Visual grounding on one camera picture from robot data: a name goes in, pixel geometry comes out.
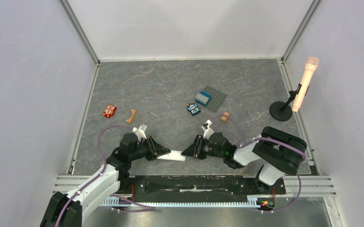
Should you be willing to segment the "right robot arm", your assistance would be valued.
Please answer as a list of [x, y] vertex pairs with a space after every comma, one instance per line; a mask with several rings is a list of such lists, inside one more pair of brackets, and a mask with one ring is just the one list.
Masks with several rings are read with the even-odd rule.
[[198, 135], [182, 155], [201, 160], [208, 156], [218, 157], [232, 169], [261, 159], [265, 165], [260, 169], [254, 185], [260, 193], [267, 193], [281, 177], [297, 174], [300, 164], [307, 159], [306, 149], [307, 143], [303, 139], [267, 126], [259, 136], [242, 146], [232, 144], [220, 132], [209, 136]]

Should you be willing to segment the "white remote control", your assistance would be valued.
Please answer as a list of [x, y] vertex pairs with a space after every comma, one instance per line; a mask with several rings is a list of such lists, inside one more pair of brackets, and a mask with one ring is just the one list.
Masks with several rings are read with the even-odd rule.
[[161, 156], [157, 157], [157, 159], [171, 160], [171, 161], [185, 161], [186, 156], [182, 155], [182, 151], [171, 150], [170, 153], [161, 155]]

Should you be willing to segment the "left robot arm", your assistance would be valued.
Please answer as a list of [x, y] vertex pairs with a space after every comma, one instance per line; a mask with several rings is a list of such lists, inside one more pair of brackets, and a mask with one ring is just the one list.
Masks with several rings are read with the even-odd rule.
[[56, 192], [50, 199], [40, 225], [42, 227], [80, 227], [86, 218], [112, 194], [130, 187], [129, 169], [134, 160], [154, 160], [171, 153], [151, 136], [141, 138], [124, 134], [119, 146], [99, 170], [67, 193]]

